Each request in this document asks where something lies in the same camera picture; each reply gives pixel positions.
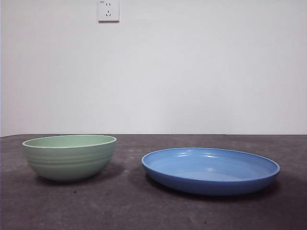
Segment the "plate rim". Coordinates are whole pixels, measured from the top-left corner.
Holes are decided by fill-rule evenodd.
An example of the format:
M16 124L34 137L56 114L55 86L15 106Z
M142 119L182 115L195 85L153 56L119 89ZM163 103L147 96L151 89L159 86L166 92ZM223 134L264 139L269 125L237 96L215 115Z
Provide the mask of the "plate rim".
M232 152L240 152L240 153L244 153L244 154L248 154L248 155L253 155L253 156L256 156L256 157L260 157L260 158L263 158L267 161L270 161L272 162L273 164L275 164L275 166L277 167L277 169L273 172L273 173L270 173L266 176L262 176L262 177L255 177L255 178L245 178L245 179L236 179L236 180L205 180L205 179L195 179L195 178L188 178L188 177L183 177L183 176L174 176L174 175L171 175L171 174L167 174L167 173L164 173L164 172L159 172L157 170L154 170L152 169L151 167L148 166L148 164L146 164L144 162L144 159L148 156L148 155L151 155L151 154L154 154L156 152L160 152L160 151L165 151L165 150L179 150L179 149L205 149L205 150L224 150L224 151L232 151ZM280 166L278 163L276 163L275 161L269 159L269 158L266 158L266 157L263 157L263 156L260 156L260 155L257 155L257 154L253 154L253 153L249 153L249 152L243 152L243 151L237 151L237 150L231 150L231 149L218 149L218 148L202 148L202 147L183 147L183 148L169 148L169 149L160 149L160 150L156 150L156 151L153 151L153 152L149 152L147 154L145 154L142 159L141 159L141 162L142 162L142 165L145 167L145 168L148 168L156 173L160 173L160 174L163 174L163 175L167 175L167 176L170 176L170 177L175 177L175 178L179 178L179 179L185 179L185 180L194 180L194 181L201 181L201 182L223 182L223 183L233 183L233 182L247 182L247 181L256 181L256 180L262 180L262 179L265 179L265 178L269 178L269 177L272 177L272 176L275 176L277 175L279 172L280 172Z

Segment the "white wall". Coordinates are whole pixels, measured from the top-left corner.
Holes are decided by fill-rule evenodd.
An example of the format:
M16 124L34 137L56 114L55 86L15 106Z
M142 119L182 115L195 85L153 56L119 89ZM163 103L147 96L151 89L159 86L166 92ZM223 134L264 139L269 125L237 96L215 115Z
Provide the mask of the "white wall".
M306 0L1 1L1 135L307 134Z

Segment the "ridged bowl exterior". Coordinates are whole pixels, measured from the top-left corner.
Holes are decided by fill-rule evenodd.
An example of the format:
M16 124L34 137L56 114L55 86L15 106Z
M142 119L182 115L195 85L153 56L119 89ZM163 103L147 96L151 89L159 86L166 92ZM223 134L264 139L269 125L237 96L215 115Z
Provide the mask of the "ridged bowl exterior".
M31 168L50 180L69 182L100 172L111 160L112 143L75 148L33 148L24 146Z

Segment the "bowl rim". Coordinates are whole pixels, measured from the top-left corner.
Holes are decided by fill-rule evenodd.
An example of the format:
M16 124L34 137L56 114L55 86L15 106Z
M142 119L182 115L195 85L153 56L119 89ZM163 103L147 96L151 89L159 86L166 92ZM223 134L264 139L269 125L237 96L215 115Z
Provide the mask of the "bowl rim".
M165 151L165 150L179 150L179 149L206 149L206 150L225 150L225 151L232 151L232 152L240 152L240 153L244 153L244 154L247 154L247 155L252 155L252 156L256 156L256 157L259 157L259 158L266 159L266 160L272 162L272 163L277 167L277 169L276 169L274 172L272 172L272 173L270 173L270 174L267 174L266 176L261 176L261 177L244 178L244 179L236 179L236 180L205 180L205 179L195 179L195 178L189 178L189 177L183 177L183 176L175 176L175 175L172 175L172 174L168 174L168 173L164 173L164 172L161 172L161 171L157 171L157 170L154 170L154 169L152 169L151 167L149 167L149 165L146 164L146 163L144 162L144 159L145 159L148 155L154 154L154 153L156 153L156 152ZM153 151L153 152L149 152L149 153L145 154L145 155L142 157L141 162L142 162L142 165L143 165L145 168L150 169L151 171L154 171L154 172L156 172L156 173L160 173L160 174L167 175L167 176L170 176L170 177L175 177L175 178L178 178L178 179L193 180L193 181L203 181L203 182L233 183L233 182L256 181L256 180L261 180L261 179L269 178L269 177L271 177L271 176L275 176L275 175L277 175L277 174L280 172L280 166L279 166L279 164L276 163L275 161L269 159L269 158L262 157L262 156L260 156L260 155L256 155L256 154L252 154L252 153L248 153L248 152L236 151L236 150L231 150L231 149L218 149L218 148L184 147L184 148L160 149L160 150Z
M94 144L94 145L82 145L82 146L73 146L73 147L44 147L44 146L33 146L33 145L28 145L27 142L31 140L37 140L37 139L43 139L43 138L54 138L54 137L72 137L72 136L100 136L100 137L109 137L113 138L112 141L109 142L104 142L104 143L99 143L99 144ZM73 149L73 148L83 148L83 147L92 147L92 146L99 146L99 145L106 145L110 144L117 141L115 137L108 136L108 135L98 135L98 134L77 134L77 135L57 135L57 136L48 136L48 137L41 137L41 138L34 138L30 140L26 140L22 143L23 146L25 147L30 147L30 148L37 148L37 149Z

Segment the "blue plate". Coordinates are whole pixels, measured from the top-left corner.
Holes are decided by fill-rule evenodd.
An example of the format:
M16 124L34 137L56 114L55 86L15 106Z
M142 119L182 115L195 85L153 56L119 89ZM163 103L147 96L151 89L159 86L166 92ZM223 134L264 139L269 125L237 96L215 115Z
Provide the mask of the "blue plate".
M231 196L258 191L276 178L279 165L265 157L225 149L163 149L143 156L148 175L179 191Z

